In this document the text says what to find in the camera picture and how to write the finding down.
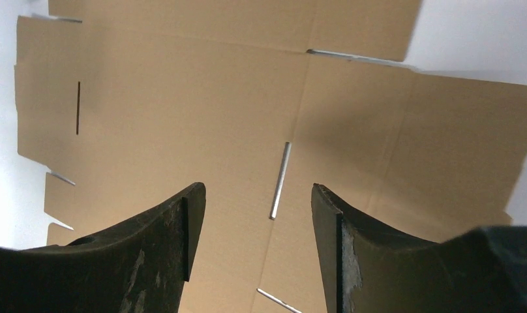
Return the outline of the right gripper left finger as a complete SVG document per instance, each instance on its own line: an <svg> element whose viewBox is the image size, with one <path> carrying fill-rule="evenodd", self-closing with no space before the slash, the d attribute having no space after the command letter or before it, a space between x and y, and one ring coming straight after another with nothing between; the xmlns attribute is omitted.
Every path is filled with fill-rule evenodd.
<svg viewBox="0 0 527 313"><path fill-rule="evenodd" d="M205 204L193 183L65 246L0 248L0 312L177 312Z"/></svg>

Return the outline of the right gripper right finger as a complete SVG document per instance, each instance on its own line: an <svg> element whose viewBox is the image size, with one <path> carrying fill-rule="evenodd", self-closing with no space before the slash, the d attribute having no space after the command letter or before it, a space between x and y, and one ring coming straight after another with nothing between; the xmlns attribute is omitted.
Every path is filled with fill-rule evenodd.
<svg viewBox="0 0 527 313"><path fill-rule="evenodd" d="M527 226L434 243L320 184L311 209L328 312L527 312Z"/></svg>

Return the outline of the brown cardboard box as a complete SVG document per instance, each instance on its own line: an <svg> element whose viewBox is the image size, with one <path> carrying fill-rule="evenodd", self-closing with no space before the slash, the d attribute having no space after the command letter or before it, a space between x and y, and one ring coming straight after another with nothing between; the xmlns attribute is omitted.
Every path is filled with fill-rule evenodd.
<svg viewBox="0 0 527 313"><path fill-rule="evenodd" d="M18 152L48 177L65 245L199 181L207 206L182 312L325 312L313 184L445 241L508 224L527 86L400 61L419 1L50 1L17 22Z"/></svg>

